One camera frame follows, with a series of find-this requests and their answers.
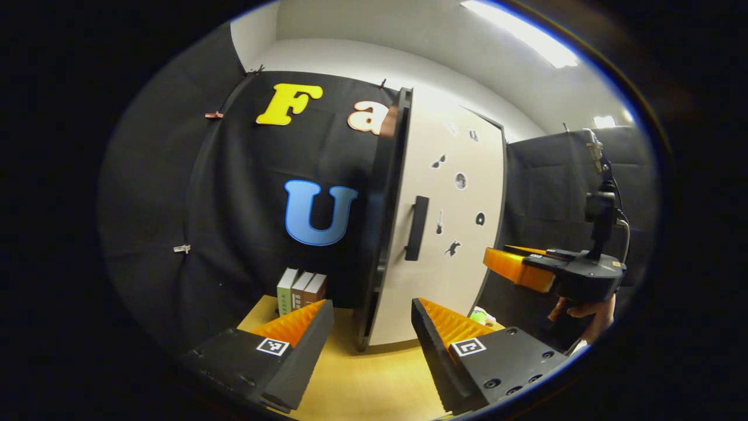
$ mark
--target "book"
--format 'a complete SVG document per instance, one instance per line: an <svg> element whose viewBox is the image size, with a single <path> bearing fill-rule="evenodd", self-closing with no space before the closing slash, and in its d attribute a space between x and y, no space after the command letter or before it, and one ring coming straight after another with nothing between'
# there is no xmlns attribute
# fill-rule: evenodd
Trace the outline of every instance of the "book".
<svg viewBox="0 0 748 421"><path fill-rule="evenodd" d="M301 298L301 305L308 306L317 301L325 299L325 289L327 288L327 275L318 273L314 275L309 285L304 289L304 296Z"/></svg>
<svg viewBox="0 0 748 421"><path fill-rule="evenodd" d="M291 287L298 279L298 269L286 269L278 282L278 314L285 316L291 312Z"/></svg>
<svg viewBox="0 0 748 421"><path fill-rule="evenodd" d="M314 273L304 272L291 287L291 311L304 306L304 289L309 285Z"/></svg>

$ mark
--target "door handle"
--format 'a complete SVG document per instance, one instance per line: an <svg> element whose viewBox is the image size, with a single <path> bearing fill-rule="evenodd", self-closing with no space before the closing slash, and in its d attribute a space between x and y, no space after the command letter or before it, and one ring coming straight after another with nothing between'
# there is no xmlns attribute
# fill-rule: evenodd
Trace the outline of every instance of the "door handle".
<svg viewBox="0 0 748 421"><path fill-rule="evenodd" d="M420 245L423 240L423 230L426 228L426 213L428 209L429 198L416 196L416 203L413 205L413 225L411 225L411 235L408 238L408 245L405 246L405 260L418 260Z"/></svg>

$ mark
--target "white ceiling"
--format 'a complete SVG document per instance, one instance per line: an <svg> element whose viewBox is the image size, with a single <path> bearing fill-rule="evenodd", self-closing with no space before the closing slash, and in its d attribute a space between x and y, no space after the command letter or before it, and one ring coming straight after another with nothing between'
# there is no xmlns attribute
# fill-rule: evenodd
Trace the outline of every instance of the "white ceiling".
<svg viewBox="0 0 748 421"><path fill-rule="evenodd" d="M626 120L614 89L581 64L556 69L525 43L458 0L282 0L276 38L356 40L419 55L475 79L546 133L594 127L592 117Z"/></svg>

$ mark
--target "wooden table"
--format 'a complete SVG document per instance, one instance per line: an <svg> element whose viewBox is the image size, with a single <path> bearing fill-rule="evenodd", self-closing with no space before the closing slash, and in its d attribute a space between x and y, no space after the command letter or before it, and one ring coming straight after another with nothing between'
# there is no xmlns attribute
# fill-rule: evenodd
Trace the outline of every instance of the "wooden table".
<svg viewBox="0 0 748 421"><path fill-rule="evenodd" d="M262 297L238 329L249 331L273 320L277 307L275 297ZM334 314L332 332L292 418L427 421L446 415L417 339L361 353L353 311L335 309Z"/></svg>

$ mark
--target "brown book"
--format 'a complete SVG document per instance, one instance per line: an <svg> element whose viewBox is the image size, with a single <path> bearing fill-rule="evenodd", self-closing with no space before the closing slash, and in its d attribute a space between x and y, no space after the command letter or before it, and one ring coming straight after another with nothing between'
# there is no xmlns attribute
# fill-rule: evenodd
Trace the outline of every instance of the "brown book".
<svg viewBox="0 0 748 421"><path fill-rule="evenodd" d="M314 273L304 272L291 287L291 311L304 306L304 289L309 285Z"/></svg>
<svg viewBox="0 0 748 421"><path fill-rule="evenodd" d="M314 275L309 285L304 289L304 296L302 297L302 306L308 306L314 304L317 301L325 299L325 292L327 289L327 275L318 273Z"/></svg>

